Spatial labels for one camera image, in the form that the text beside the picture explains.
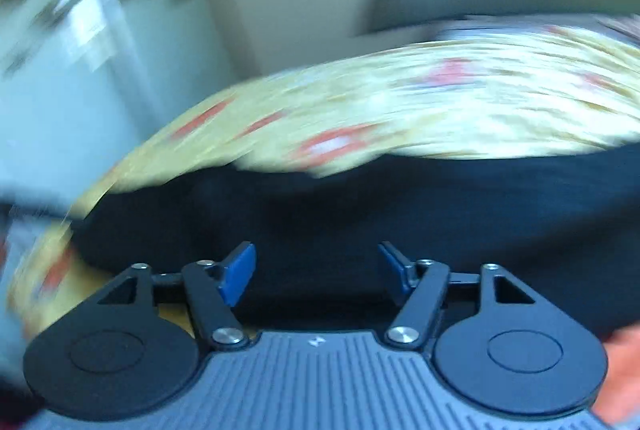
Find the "black pants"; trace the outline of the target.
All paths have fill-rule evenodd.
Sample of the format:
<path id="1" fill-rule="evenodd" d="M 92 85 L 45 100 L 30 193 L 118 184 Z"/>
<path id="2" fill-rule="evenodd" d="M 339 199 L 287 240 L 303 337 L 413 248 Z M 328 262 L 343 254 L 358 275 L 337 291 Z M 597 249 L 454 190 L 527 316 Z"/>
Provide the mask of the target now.
<path id="1" fill-rule="evenodd" d="M 594 334 L 639 318 L 639 149 L 510 160 L 382 156 L 334 175 L 234 165 L 105 195 L 72 227 L 84 262 L 175 273 L 248 241 L 238 307 L 273 329 L 381 329 L 378 244 L 454 272 L 505 267 Z"/>

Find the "yellow floral bedspread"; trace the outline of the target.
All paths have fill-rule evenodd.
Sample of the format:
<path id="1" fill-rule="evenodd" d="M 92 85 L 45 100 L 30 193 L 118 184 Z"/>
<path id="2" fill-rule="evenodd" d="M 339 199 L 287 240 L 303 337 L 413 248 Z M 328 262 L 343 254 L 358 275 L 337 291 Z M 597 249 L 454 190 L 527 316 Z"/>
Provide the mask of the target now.
<path id="1" fill-rule="evenodd" d="M 510 160 L 639 149 L 639 44 L 612 20 L 481 26 L 446 40 L 281 72 L 197 104 L 129 153 L 74 205 L 234 165 L 316 177 L 382 156 Z M 12 280 L 27 338 L 114 275 L 52 223 Z"/>

